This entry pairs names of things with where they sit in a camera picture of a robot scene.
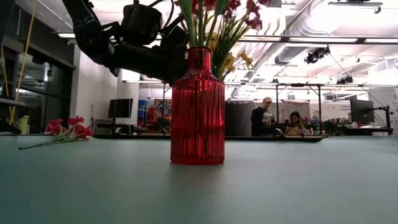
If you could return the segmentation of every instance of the gray table surface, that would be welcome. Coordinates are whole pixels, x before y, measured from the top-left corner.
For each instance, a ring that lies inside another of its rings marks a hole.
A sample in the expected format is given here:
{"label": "gray table surface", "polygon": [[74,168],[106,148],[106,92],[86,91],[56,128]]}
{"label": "gray table surface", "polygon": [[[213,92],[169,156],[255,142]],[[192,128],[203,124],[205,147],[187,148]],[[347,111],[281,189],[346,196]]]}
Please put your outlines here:
{"label": "gray table surface", "polygon": [[0,223],[398,223],[398,138],[226,142],[220,166],[166,140],[0,137]]}

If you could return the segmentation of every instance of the vase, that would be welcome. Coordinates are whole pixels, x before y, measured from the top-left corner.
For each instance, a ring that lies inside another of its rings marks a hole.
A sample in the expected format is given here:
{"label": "vase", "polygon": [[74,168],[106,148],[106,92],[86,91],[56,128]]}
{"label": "vase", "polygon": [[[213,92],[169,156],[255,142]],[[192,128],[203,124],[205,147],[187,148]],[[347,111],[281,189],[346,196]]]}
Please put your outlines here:
{"label": "vase", "polygon": [[210,49],[188,49],[188,70],[172,89],[171,161],[185,165],[222,164],[225,84],[211,72]]}

